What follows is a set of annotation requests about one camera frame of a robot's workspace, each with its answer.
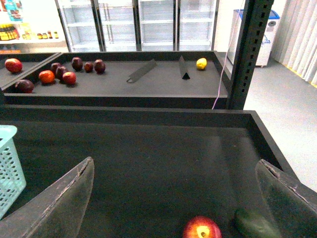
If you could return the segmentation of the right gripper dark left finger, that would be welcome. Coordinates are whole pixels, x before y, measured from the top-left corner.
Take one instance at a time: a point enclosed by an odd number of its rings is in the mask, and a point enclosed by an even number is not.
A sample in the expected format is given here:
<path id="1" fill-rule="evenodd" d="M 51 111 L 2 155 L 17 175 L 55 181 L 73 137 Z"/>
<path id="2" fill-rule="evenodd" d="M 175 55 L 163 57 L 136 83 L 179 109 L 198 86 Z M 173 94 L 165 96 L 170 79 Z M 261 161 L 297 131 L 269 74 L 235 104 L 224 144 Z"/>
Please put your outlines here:
<path id="1" fill-rule="evenodd" d="M 77 237 L 94 181 L 94 160 L 84 159 L 0 222 L 2 238 Z"/>

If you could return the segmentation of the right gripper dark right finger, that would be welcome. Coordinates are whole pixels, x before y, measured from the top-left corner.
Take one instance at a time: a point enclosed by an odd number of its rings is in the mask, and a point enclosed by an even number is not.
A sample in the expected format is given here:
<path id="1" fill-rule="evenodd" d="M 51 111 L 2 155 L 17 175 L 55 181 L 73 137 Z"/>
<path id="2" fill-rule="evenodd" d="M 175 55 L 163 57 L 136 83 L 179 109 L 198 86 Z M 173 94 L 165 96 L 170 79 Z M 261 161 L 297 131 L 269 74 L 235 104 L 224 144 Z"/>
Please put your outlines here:
<path id="1" fill-rule="evenodd" d="M 264 202 L 283 238 L 317 236 L 317 193 L 271 163 L 255 168 Z"/>

